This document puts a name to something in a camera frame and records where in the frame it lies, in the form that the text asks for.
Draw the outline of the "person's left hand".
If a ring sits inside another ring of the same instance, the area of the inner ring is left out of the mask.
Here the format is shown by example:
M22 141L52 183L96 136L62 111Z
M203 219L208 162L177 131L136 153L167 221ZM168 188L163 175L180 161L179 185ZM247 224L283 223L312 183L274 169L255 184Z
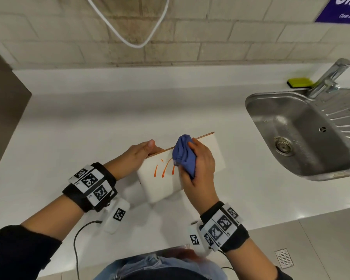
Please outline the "person's left hand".
M132 145L123 154L105 163L103 166L117 181L121 180L141 167L153 147L157 147L154 140Z

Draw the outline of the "blue cleaning cloth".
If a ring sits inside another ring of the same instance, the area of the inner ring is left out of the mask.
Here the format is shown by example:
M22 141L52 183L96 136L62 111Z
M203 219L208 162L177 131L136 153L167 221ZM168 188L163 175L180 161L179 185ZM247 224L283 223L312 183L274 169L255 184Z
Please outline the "blue cleaning cloth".
M172 151L173 165L179 166L189 174L190 179L195 178L196 154L189 147L188 142L192 142L192 138L188 134L180 136Z

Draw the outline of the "white ceramic tile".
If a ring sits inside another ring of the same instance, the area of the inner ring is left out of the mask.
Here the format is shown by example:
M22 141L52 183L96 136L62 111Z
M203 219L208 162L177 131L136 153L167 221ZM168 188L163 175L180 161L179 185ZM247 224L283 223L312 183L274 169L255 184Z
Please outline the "white ceramic tile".
M223 155L217 142L215 132L197 138L201 143L208 147L215 159L215 174L224 170L226 167ZM166 176L165 178L154 178L154 169L159 159L172 158L174 147L165 149L164 152L153 155L144 160L140 169L137 171L139 181L144 189L146 198L150 204L159 202L164 198L168 198L174 193L182 190L177 166L175 166L175 174Z

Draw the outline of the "person's left forearm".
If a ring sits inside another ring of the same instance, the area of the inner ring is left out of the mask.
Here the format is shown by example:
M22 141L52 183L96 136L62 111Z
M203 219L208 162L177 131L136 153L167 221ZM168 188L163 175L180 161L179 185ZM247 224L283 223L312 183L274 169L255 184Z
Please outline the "person's left forearm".
M61 195L21 223L29 231L63 241L83 217L84 211L70 198Z

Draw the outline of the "person's right forearm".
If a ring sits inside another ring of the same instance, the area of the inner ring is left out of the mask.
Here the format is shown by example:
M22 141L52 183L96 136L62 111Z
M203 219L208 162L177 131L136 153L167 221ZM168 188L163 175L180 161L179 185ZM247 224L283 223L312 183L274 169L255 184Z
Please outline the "person's right forearm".
M250 238L226 257L239 280L277 280L277 268Z

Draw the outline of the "orange sauce stain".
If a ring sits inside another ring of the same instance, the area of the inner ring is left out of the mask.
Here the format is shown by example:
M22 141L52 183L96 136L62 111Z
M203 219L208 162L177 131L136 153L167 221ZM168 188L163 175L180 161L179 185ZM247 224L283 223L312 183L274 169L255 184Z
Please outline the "orange sauce stain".
M175 174L175 165L172 158L169 159L159 159L156 162L156 166L154 169L154 178L165 178L169 175Z

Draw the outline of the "black marker wrist band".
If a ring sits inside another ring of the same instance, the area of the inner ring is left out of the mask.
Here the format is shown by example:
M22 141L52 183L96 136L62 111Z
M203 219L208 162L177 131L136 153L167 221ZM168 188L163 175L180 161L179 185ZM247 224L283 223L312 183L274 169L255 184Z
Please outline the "black marker wrist band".
M63 195L85 213L100 212L117 196L116 178L100 163L86 165L69 180Z
M241 216L229 203L217 203L206 212L205 224L200 235L214 252L224 253L240 248L249 239L249 233L242 224Z

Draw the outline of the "person's denim clothing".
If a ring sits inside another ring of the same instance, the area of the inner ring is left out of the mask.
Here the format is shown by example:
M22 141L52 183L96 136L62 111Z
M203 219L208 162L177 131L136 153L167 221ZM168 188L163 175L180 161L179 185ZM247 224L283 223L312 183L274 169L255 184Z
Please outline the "person's denim clothing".
M93 280L228 280L228 276L213 261L178 246L115 260Z

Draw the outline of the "metal sink drain strainer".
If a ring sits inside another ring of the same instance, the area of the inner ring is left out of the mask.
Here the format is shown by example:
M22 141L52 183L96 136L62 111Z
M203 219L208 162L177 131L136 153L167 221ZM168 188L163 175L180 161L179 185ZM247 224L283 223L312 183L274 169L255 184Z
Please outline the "metal sink drain strainer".
M295 155L294 147L292 142L285 137L275 137L274 139L275 150L283 156L293 156Z

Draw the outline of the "person's black right sleeve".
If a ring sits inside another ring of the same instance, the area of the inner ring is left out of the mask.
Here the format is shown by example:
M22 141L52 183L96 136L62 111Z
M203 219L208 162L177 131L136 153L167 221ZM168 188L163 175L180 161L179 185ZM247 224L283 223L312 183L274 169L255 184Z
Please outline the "person's black right sleeve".
M277 277L275 280L293 280L292 277L284 273L279 267L276 266L277 269Z

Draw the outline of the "yellow-green sponge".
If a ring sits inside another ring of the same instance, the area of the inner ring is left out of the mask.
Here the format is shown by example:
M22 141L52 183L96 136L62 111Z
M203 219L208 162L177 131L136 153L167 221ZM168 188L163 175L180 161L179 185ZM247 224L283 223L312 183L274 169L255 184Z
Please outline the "yellow-green sponge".
M309 78L291 78L287 80L287 85L291 89L310 89L314 82Z

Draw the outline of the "dark grey cabinet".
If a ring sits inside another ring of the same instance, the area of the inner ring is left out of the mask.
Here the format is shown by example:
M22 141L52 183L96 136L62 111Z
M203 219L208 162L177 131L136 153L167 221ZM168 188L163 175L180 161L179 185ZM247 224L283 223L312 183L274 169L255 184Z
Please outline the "dark grey cabinet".
M0 161L31 96L31 92L0 56Z

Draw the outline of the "person's black left sleeve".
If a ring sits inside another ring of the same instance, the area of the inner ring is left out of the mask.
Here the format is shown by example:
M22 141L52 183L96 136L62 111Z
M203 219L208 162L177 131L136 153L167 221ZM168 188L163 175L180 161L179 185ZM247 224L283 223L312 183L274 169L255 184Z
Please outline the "person's black left sleeve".
M62 241L22 225L0 229L0 280L36 280Z

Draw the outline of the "chrome faucet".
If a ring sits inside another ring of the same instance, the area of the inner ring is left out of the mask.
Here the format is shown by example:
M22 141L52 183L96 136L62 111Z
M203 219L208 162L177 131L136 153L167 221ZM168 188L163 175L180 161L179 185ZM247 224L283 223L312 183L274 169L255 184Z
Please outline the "chrome faucet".
M335 80L343 74L350 67L350 60L345 58L338 59L328 70L325 72L316 83L308 90L306 97L314 100L320 94L324 92L331 92L338 90L340 87Z

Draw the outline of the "purple sign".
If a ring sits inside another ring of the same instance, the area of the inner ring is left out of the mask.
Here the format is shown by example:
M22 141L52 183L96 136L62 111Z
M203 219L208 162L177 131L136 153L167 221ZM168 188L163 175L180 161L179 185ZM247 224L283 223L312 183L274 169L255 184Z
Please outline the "purple sign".
M314 22L350 24L350 0L329 0Z

